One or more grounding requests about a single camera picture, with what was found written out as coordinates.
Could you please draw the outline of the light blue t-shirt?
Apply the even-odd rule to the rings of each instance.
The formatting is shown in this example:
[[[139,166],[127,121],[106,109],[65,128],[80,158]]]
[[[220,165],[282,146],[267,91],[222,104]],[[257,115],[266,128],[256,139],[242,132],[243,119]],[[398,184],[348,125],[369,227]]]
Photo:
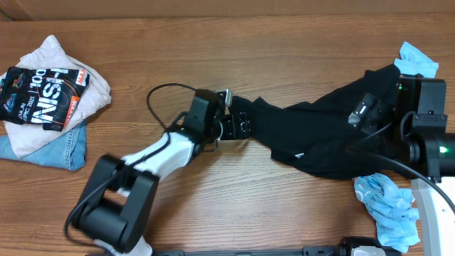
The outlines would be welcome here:
[[[394,61],[403,75],[423,75],[434,78],[439,64],[418,48],[404,42],[400,58]],[[353,179],[356,198],[365,205],[376,222],[377,236],[382,246],[406,253],[420,242],[417,231],[419,211],[414,208],[414,196],[409,188],[399,188],[388,176],[374,173]]]

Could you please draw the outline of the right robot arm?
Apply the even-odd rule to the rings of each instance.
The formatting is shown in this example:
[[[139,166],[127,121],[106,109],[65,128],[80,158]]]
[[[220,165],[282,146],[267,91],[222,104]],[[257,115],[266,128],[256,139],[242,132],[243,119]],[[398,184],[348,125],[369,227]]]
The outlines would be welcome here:
[[[425,177],[412,180],[425,255],[454,253],[454,134],[447,133],[446,83],[402,75],[396,120],[400,160]]]

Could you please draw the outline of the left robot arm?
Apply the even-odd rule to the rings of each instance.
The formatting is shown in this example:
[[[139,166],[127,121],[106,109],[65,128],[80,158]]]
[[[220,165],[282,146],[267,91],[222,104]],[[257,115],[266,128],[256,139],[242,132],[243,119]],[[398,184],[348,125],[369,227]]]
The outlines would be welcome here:
[[[74,227],[105,255],[152,255],[144,233],[159,181],[191,163],[206,145],[250,135],[246,113],[225,112],[233,100],[229,89],[194,93],[189,111],[164,127],[160,140],[120,159],[109,154],[98,159],[65,233]]]

